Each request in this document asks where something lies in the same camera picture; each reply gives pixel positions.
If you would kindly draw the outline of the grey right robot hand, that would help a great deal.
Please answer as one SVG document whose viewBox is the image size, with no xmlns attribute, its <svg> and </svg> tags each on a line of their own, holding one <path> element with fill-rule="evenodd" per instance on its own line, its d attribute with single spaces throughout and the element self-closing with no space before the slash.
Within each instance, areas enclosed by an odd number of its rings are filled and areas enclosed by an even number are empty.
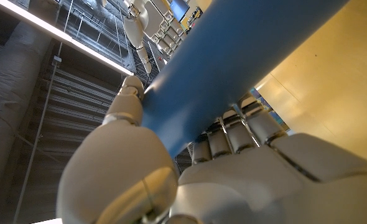
<svg viewBox="0 0 367 224">
<path fill-rule="evenodd" d="M 144 37 L 148 37 L 168 56 L 174 54 L 185 40 L 182 29 L 173 12 L 161 0 L 124 0 L 128 16 L 124 18 L 124 31 L 130 43 L 150 74 L 152 65 L 144 46 Z"/>
</svg>

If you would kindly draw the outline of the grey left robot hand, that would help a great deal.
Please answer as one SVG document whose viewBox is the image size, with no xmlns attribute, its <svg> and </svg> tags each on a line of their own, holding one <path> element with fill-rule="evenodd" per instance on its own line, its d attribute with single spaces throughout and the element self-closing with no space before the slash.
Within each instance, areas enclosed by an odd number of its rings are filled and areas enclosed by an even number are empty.
<svg viewBox="0 0 367 224">
<path fill-rule="evenodd" d="M 142 126 L 144 87 L 126 77 L 63 171 L 63 223 L 367 223 L 367 160 L 308 134 L 257 131 L 261 147 L 200 154 L 178 174 Z"/>
</svg>

